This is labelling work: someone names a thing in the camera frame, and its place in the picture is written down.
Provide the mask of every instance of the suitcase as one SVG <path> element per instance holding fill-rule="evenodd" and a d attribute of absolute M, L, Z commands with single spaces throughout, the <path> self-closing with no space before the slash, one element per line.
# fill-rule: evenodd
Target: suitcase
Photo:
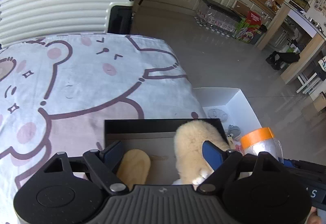
<path fill-rule="evenodd" d="M 134 0 L 0 0 L 0 44 L 80 32 L 129 34 Z"/>

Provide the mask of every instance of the plush toy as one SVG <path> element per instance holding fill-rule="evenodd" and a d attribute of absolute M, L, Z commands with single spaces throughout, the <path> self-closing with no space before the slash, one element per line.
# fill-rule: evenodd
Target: plush toy
<path fill-rule="evenodd" d="M 213 169 L 202 154 L 203 142 L 206 140 L 211 141 L 223 151 L 229 149 L 229 145 L 217 129 L 204 121 L 191 121 L 177 129 L 174 137 L 174 150 L 180 180 L 175 184 L 193 184 L 196 188 L 213 173 Z"/>

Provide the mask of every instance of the hand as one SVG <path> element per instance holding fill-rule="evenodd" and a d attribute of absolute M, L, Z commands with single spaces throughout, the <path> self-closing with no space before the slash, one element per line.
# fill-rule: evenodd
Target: hand
<path fill-rule="evenodd" d="M 310 212 L 307 224 L 322 224 L 322 219 L 317 215 L 317 208 L 312 207 Z"/>

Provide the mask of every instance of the bed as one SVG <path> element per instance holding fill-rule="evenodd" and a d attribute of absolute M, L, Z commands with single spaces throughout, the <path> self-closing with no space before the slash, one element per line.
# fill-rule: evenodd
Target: bed
<path fill-rule="evenodd" d="M 170 47 L 140 35 L 63 34 L 0 50 L 0 223 L 54 153 L 104 147 L 104 119 L 203 118 Z"/>

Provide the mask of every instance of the floor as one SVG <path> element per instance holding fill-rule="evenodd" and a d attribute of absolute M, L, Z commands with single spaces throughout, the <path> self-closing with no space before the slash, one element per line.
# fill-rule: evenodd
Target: floor
<path fill-rule="evenodd" d="M 270 50 L 199 27 L 189 15 L 140 6 L 133 34 L 165 40 L 194 88 L 240 88 L 263 127 L 271 127 L 285 158 L 326 165 L 326 112 L 307 114 L 310 97 L 298 95 L 298 80 L 285 85 L 265 62 Z"/>

